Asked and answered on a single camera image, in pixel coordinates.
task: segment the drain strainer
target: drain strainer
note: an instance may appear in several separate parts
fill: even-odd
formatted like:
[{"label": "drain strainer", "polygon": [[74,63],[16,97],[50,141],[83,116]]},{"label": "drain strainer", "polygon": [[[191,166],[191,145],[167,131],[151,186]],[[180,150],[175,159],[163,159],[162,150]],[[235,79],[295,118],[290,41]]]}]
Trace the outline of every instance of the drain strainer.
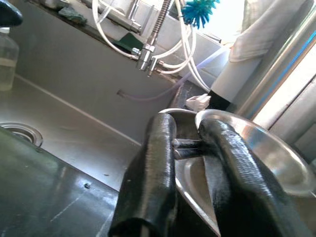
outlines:
[{"label": "drain strainer", "polygon": [[40,147],[43,142],[43,137],[40,132],[28,125],[17,122],[4,122],[0,123],[0,126],[38,147]]}]

